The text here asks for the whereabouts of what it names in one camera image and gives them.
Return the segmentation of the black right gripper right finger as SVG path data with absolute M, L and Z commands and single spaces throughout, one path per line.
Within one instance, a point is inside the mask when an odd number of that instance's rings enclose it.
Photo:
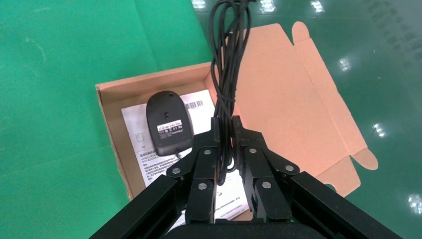
M 398 235 L 232 118 L 234 160 L 253 214 L 254 239 L 396 239 Z

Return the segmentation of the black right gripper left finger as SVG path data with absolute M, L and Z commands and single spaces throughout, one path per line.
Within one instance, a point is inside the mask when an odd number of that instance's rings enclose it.
M 214 223 L 218 118 L 194 136 L 192 151 L 167 169 L 105 223 L 93 239 L 186 239 L 180 230 Z

